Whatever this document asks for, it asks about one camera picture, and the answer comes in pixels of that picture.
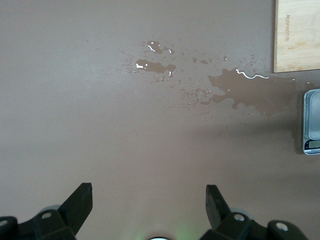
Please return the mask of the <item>silver digital kitchen scale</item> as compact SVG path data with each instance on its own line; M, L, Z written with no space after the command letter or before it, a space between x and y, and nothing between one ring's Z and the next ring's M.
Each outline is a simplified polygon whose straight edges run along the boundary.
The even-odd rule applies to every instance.
M303 97L302 150L320 154L320 89L308 90Z

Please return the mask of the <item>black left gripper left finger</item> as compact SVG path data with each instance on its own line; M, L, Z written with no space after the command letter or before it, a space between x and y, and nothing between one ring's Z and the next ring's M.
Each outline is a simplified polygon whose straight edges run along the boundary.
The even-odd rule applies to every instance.
M81 183L62 205L46 208L28 221L0 216L0 240L77 240L92 208L92 184Z

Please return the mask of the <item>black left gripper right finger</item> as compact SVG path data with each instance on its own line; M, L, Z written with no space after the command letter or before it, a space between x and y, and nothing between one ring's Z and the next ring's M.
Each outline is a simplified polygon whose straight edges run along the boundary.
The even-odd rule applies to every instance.
M290 222L272 220L264 227L246 214L232 211L216 185L206 186L205 209L211 229L202 240L308 240Z

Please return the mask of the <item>bamboo cutting board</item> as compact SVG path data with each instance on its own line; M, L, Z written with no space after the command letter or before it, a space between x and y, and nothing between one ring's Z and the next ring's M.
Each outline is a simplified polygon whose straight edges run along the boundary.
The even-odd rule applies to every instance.
M275 0L273 70L320 70L320 0Z

